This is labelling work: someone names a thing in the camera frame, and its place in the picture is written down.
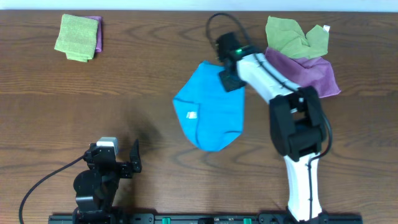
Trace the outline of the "blue microfiber cloth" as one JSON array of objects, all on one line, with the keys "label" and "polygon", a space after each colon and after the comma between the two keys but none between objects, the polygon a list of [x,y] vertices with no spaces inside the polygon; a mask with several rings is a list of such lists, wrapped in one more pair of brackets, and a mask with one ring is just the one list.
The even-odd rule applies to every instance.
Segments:
[{"label": "blue microfiber cloth", "polygon": [[223,70],[202,62],[172,100],[184,135],[203,151],[218,152],[243,132],[245,88],[225,91]]}]

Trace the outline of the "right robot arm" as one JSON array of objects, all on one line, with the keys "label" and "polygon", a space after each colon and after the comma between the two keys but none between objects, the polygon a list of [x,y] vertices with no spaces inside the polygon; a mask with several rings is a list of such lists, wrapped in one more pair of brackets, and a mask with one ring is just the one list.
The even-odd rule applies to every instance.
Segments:
[{"label": "right robot arm", "polygon": [[284,158],[289,181],[287,210],[291,223],[321,223],[317,167],[330,125],[317,91],[284,77],[253,45],[243,45],[234,33],[214,43],[226,91],[251,85],[269,105],[270,135]]}]

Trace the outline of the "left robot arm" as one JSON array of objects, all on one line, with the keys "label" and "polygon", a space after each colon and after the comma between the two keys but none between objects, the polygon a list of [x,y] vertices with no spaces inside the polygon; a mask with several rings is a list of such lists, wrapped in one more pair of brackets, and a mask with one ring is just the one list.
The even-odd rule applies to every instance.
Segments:
[{"label": "left robot arm", "polygon": [[118,162],[118,140],[102,137],[91,143],[83,160],[88,170],[77,175],[73,188],[78,214],[73,223],[129,223],[129,216],[113,207],[121,179],[131,179],[142,170],[139,141],[135,140],[129,153],[129,162]]}]

